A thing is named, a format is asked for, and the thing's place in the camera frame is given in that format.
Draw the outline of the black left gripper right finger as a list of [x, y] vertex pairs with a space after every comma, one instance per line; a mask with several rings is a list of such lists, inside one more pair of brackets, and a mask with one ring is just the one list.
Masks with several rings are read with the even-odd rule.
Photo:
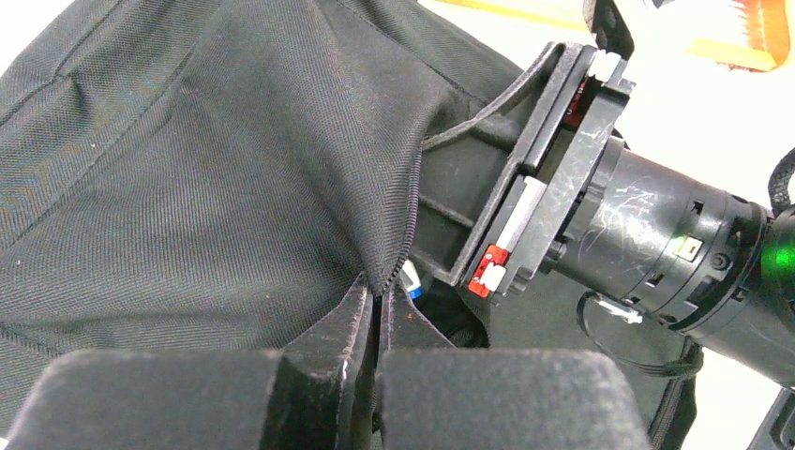
[[386, 449], [646, 449], [632, 390], [602, 354], [455, 348], [394, 287], [381, 302]]

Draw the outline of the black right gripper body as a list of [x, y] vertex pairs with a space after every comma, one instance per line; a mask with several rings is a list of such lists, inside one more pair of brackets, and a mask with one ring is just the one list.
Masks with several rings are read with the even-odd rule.
[[616, 1], [586, 1], [593, 45], [562, 54], [509, 157], [507, 190], [487, 211], [460, 285], [481, 298], [522, 293], [568, 249], [563, 232], [635, 87], [623, 73], [635, 46]]

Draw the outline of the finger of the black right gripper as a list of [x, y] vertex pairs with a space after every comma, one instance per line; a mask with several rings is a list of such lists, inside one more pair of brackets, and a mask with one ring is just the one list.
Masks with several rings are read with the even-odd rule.
[[426, 139], [410, 256], [451, 285], [467, 283], [519, 174], [537, 174], [584, 80], [584, 47], [550, 42], [468, 119]]

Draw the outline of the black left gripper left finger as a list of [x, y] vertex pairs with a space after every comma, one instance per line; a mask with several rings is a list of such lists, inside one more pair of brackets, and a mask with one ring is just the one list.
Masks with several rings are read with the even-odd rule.
[[12, 449], [364, 449], [373, 297], [358, 277], [280, 350], [81, 351], [50, 364]]

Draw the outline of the black student bag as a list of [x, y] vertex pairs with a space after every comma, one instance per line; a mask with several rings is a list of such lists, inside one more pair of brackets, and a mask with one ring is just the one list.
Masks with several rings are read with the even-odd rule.
[[[280, 350], [405, 290], [423, 144], [525, 70], [415, 1], [76, 1], [1, 78], [1, 432], [81, 351]], [[489, 304], [416, 268], [458, 349]], [[679, 449], [695, 385], [652, 385]]]

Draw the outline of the blue white marker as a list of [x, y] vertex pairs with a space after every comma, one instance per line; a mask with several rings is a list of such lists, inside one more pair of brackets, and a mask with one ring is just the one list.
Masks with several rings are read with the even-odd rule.
[[417, 272], [415, 265], [407, 259], [400, 270], [400, 281], [405, 288], [409, 298], [413, 301], [421, 298], [424, 291], [422, 286], [422, 279]]

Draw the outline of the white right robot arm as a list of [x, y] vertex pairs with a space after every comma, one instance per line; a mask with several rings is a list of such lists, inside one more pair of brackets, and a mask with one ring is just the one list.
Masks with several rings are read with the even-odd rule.
[[635, 46], [616, 1], [587, 1], [593, 45], [552, 42], [473, 118], [423, 144], [411, 268], [482, 301], [558, 272], [628, 323], [685, 337], [680, 358], [629, 367], [673, 398], [699, 348], [781, 390], [751, 443], [794, 445], [794, 208], [785, 156], [770, 208], [702, 184], [627, 147], [616, 122], [634, 84]]

